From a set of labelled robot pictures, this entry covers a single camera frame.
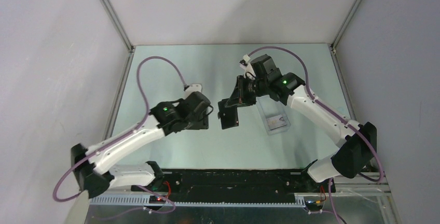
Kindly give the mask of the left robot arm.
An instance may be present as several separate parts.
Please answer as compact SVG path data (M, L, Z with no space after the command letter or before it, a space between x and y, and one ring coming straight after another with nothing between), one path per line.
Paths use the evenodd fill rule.
M88 148L75 145L71 148L71 162L80 190L87 191L90 198L122 186L141 185L151 191L160 190L164 173L155 161L138 165L118 165L118 162L169 134L208 129L211 108L209 99L194 91L184 99L158 103L139 127L134 126L125 134Z

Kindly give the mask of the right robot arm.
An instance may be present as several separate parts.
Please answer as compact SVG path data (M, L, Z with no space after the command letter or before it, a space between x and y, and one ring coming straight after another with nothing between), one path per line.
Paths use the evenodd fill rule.
M336 176L355 178L374 157L377 129L372 123L360 124L337 113L321 102L299 76L281 73L269 55L255 59L245 55L240 65L244 74L237 76L231 96L218 103L223 129L238 125L239 107L253 106L257 98L268 96L307 117L338 147L334 154L306 167L301 181L305 190L315 192L323 181Z

